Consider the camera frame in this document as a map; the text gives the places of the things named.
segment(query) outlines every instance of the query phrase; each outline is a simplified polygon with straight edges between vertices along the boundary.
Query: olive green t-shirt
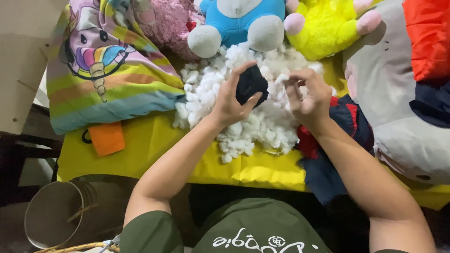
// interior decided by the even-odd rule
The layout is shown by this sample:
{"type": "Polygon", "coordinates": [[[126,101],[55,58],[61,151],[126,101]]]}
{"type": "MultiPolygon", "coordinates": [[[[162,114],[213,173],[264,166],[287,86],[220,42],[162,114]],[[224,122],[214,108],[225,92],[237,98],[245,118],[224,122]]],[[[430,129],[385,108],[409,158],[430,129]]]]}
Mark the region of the olive green t-shirt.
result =
{"type": "MultiPolygon", "coordinates": [[[[216,210],[192,253],[332,253],[308,221],[274,199],[242,199],[216,210]]],[[[180,233],[164,211],[144,213],[121,234],[121,253],[183,253],[180,233]]],[[[405,253],[381,250],[376,253],[405,253]]]]}

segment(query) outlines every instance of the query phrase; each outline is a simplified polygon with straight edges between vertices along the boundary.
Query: yellow tablecloth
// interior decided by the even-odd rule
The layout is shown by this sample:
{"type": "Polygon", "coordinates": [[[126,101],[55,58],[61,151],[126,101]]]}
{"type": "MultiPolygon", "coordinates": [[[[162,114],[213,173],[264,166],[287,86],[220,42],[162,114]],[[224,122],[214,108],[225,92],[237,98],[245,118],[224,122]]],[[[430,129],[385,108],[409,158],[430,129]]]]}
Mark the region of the yellow tablecloth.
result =
{"type": "MultiPolygon", "coordinates": [[[[348,93],[342,71],[340,54],[322,60],[324,79],[338,90],[338,95],[348,93]]],[[[67,181],[88,174],[113,174],[140,178],[143,173],[170,147],[179,141],[185,130],[174,129],[175,112],[153,112],[147,116],[123,121],[125,149],[99,158],[92,144],[81,136],[86,129],[66,134],[59,157],[58,179],[67,181]]],[[[307,191],[305,171],[296,162],[300,152],[275,156],[257,144],[252,156],[241,155],[228,164],[220,163],[221,152],[214,142],[206,151],[191,175],[190,183],[243,185],[307,191]]],[[[450,202],[450,186],[438,185],[427,189],[413,189],[413,195],[422,205],[440,209],[450,202]]]]}

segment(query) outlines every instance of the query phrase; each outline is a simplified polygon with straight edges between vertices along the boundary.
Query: hand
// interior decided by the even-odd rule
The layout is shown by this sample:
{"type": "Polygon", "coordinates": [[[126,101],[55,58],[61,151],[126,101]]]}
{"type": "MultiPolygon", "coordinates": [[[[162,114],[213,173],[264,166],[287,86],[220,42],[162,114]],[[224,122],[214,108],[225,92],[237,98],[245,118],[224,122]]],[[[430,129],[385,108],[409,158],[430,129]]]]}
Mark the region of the hand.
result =
{"type": "Polygon", "coordinates": [[[332,88],[312,69],[296,70],[284,82],[291,111],[300,124],[313,129],[330,119],[329,109],[332,88]],[[302,98],[299,86],[308,88],[308,97],[302,98]]]}
{"type": "Polygon", "coordinates": [[[241,105],[236,100],[236,87],[238,86],[239,76],[256,63],[257,61],[244,62],[242,66],[234,68],[231,71],[230,78],[222,83],[217,95],[216,105],[210,114],[211,117],[217,120],[220,127],[225,128],[247,118],[261,98],[262,93],[257,92],[244,105],[241,105]]]}

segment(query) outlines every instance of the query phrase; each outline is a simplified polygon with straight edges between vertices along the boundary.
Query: striped fabric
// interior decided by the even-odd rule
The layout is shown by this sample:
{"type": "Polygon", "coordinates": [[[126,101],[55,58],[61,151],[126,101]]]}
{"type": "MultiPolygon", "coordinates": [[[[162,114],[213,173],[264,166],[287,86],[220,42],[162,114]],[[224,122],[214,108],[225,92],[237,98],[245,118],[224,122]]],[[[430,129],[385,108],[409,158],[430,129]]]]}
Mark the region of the striped fabric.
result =
{"type": "Polygon", "coordinates": [[[139,29],[129,0],[69,1],[50,45],[47,92],[57,134],[172,110],[185,99],[183,82],[139,29]]]}

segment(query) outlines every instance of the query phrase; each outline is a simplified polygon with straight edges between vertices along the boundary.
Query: blue plush toy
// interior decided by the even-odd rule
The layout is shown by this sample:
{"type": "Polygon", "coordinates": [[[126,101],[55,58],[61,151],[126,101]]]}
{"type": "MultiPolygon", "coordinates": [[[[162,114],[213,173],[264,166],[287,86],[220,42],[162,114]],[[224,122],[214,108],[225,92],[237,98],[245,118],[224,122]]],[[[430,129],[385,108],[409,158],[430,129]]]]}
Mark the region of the blue plush toy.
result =
{"type": "Polygon", "coordinates": [[[286,0],[194,0],[206,17],[188,37],[189,48],[202,58],[214,56],[221,45],[248,41],[256,51],[271,51],[284,38],[286,0]]]}

